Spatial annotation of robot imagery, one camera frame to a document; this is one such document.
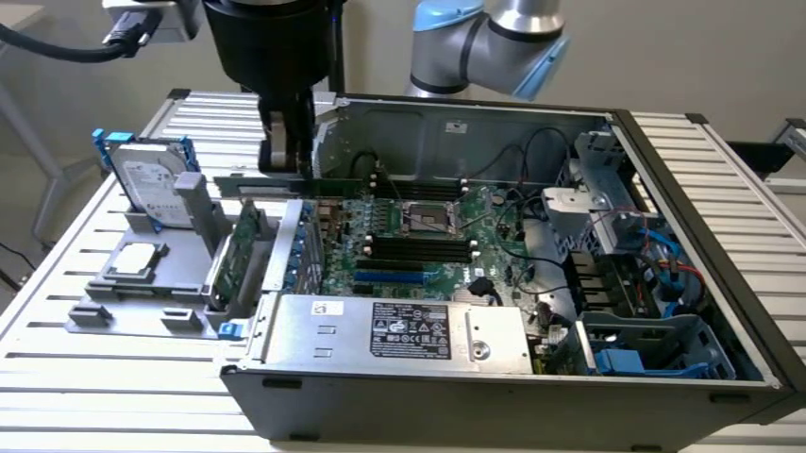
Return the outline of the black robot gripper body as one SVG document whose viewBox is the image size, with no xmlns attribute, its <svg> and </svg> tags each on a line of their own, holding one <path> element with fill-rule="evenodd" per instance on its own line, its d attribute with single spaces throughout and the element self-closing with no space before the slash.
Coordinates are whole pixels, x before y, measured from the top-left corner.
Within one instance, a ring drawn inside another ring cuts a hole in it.
<svg viewBox="0 0 806 453">
<path fill-rule="evenodd" d="M 206 1 L 222 68 L 269 111 L 310 113 L 333 59 L 342 1 Z"/>
</svg>

